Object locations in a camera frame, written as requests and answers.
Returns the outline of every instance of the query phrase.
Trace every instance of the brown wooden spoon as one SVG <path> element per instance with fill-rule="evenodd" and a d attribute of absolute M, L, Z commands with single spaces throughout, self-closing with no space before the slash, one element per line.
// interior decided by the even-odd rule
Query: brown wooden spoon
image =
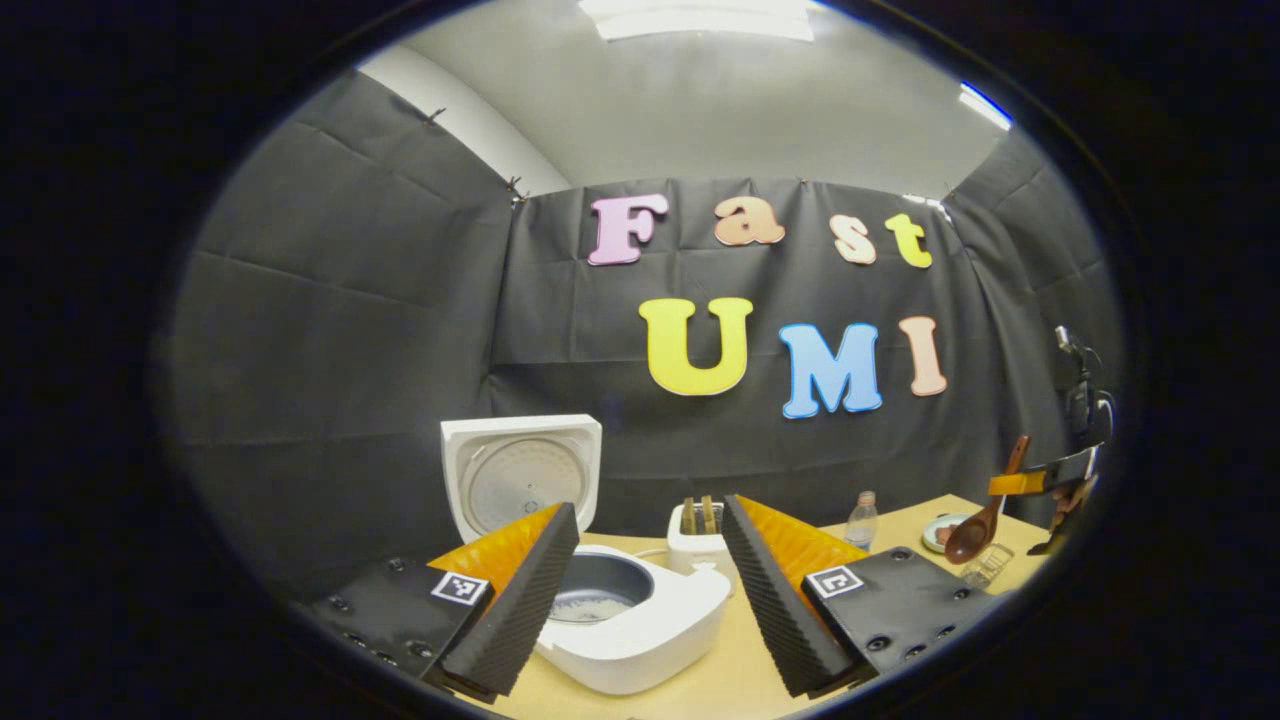
<path fill-rule="evenodd" d="M 1006 475 L 1012 475 L 1023 466 L 1023 456 L 1027 455 L 1027 446 L 1030 442 L 1030 436 L 1018 438 L 1018 445 L 1009 455 L 1009 464 L 1005 465 Z M 959 565 L 973 560 L 996 537 L 996 521 L 1000 519 L 1000 503 L 1004 498 L 1002 495 L 992 496 L 986 507 L 951 530 L 951 537 L 947 538 L 942 552 L 948 562 Z"/>

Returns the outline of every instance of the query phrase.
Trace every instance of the ceiling light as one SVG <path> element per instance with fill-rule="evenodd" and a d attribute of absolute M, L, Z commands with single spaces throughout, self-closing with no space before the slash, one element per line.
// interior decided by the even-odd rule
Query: ceiling light
<path fill-rule="evenodd" d="M 969 83 L 960 83 L 960 102 L 968 105 L 975 110 L 983 118 L 996 123 L 1000 129 L 1009 129 L 1012 127 L 1014 120 L 1004 113 L 995 102 L 987 100 L 987 96 L 978 92 Z"/>
<path fill-rule="evenodd" d="M 918 202 L 920 205 L 928 205 L 929 208 L 933 208 L 938 213 L 942 213 L 942 217 L 946 218 L 948 223 L 951 222 L 951 215 L 947 213 L 947 209 L 943 208 L 942 202 L 938 200 L 933 200 L 932 197 L 924 197 L 923 195 L 904 195 L 902 199 L 910 200 L 911 202 Z"/>
<path fill-rule="evenodd" d="M 806 0 L 582 0 L 604 40 L 663 32 L 745 32 L 813 42 Z"/>

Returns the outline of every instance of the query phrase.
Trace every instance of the glass cup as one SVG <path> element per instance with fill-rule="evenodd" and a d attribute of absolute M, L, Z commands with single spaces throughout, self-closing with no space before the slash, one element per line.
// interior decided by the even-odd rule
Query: glass cup
<path fill-rule="evenodd" d="M 986 589 L 1012 557 L 1014 551 L 993 542 L 964 566 L 960 579 L 978 589 Z"/>

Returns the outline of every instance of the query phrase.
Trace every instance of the black curtain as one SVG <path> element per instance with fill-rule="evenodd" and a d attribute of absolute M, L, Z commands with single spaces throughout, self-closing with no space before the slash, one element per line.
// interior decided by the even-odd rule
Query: black curtain
<path fill-rule="evenodd" d="M 170 328 L 179 460 L 292 596 L 457 542 L 438 420 L 488 413 L 511 193 L 352 72 L 224 188 Z"/>
<path fill-rule="evenodd" d="M 591 266 L 602 197 L 663 193 L 631 265 Z M 1019 433 L 1028 462 L 1068 448 L 1052 328 L 1120 365 L 1097 242 L 1061 178 L 1011 138 L 946 200 L 797 178 L 650 179 L 511 192 L 420 111 L 349 73 L 274 131 L 197 240 L 168 336 L 174 441 L 218 523 L 280 592 L 308 598 L 364 561 L 460 542 L 439 457 L 444 419 L 589 413 L 604 425 L 593 530 L 659 536 L 689 495 L 740 492 L 814 524 L 858 491 L 882 511 L 952 492 L 984 500 Z M 769 201 L 786 237 L 728 247 L 714 206 Z M 863 219 L 872 265 L 844 261 L 832 214 Z M 908 265 L 884 220 L 924 228 Z M 719 357 L 714 297 L 745 297 L 750 359 L 712 397 L 659 388 L 640 302 L 682 297 L 690 360 Z M 937 322 L 947 389 L 910 392 L 897 323 Z M 778 329 L 832 351 L 869 323 L 883 405 L 786 419 Z M 1047 524 L 1044 498 L 1011 506 Z"/>
<path fill-rule="evenodd" d="M 591 266 L 591 204 L 662 193 L 653 240 L 627 265 Z M 767 200 L 786 228 L 776 245 L 730 247 L 714 236 L 714 208 L 735 196 Z M 884 220 L 924 228 L 929 268 L 909 265 Z M 877 260 L 844 261 L 828 219 L 867 224 Z M 719 360 L 716 297 L 745 297 L 749 363 L 732 389 L 672 395 L 650 378 L 641 302 L 692 301 L 690 360 Z M 910 347 L 897 323 L 937 322 L 945 392 L 916 397 Z M 878 329 L 883 405 L 787 419 L 791 360 L 778 331 L 818 328 L 832 352 L 844 329 Z M 902 196 L 797 178 L 653 179 L 535 197 L 517 209 L 494 329 L 488 391 L 498 415 L 589 413 L 604 424 L 600 501 L 593 529 L 662 534 L 689 495 L 740 492 L 814 524 L 842 521 L 858 491 L 882 511 L 942 493 L 974 501 L 1002 470 L 1019 433 L 1028 462 L 1066 450 L 1053 387 L 1053 333 L 1028 269 L 997 219 Z M 1048 501 L 1029 505 L 1046 521 Z"/>

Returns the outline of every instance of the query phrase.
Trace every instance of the wooden table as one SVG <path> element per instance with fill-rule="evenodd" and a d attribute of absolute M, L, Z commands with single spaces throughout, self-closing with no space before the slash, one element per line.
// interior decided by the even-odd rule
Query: wooden table
<path fill-rule="evenodd" d="M 920 536 L 934 518 L 950 512 L 977 512 L 979 505 L 946 495 L 879 516 L 872 552 L 905 546 L 933 560 L 938 566 L 959 575 L 963 565 L 951 565 L 940 553 L 924 547 Z M 822 528 L 840 537 L 844 525 Z M 1002 516 L 996 529 L 996 539 L 1014 551 L 1014 559 L 996 578 L 987 592 L 1000 594 L 1020 587 L 1034 573 L 1044 556 L 1028 557 L 1027 550 L 1048 539 L 1048 530 L 1014 518 Z M 666 538 L 636 538 L 582 533 L 584 544 L 604 544 L 625 552 L 664 548 Z M 666 553 L 650 555 L 644 560 L 655 565 L 666 564 Z M 739 587 L 728 598 L 724 620 L 716 644 L 701 659 L 654 688 L 631 696 L 607 696 L 591 691 L 558 670 L 536 652 L 529 659 L 509 697 L 498 697 L 492 706 L 495 712 L 517 720 L 709 720 L 733 717 L 735 720 L 773 720 L 796 712 L 810 705 L 835 697 L 817 700 L 804 696 L 792 698 L 782 685 L 764 647 L 764 639 L 751 615 L 746 593 Z"/>

